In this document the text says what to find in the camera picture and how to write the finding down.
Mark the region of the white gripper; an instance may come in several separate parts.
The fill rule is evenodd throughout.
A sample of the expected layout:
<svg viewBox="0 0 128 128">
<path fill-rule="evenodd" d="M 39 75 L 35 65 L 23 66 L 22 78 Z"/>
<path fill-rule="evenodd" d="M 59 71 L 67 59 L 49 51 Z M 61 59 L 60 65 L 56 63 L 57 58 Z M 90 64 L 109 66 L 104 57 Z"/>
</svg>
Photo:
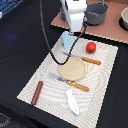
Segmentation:
<svg viewBox="0 0 128 128">
<path fill-rule="evenodd" d="M 72 13 L 69 12 L 65 13 L 67 22 L 69 24 L 69 28 L 71 32 L 80 32 L 83 21 L 84 21 L 84 13 Z"/>
</svg>

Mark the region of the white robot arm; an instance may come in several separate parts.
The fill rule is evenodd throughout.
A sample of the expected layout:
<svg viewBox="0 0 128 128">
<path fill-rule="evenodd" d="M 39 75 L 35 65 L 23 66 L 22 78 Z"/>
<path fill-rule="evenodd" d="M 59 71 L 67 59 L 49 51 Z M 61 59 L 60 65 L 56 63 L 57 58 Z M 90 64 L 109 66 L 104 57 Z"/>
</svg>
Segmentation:
<svg viewBox="0 0 128 128">
<path fill-rule="evenodd" d="M 61 0 L 71 33 L 80 32 L 87 8 L 86 0 Z"/>
</svg>

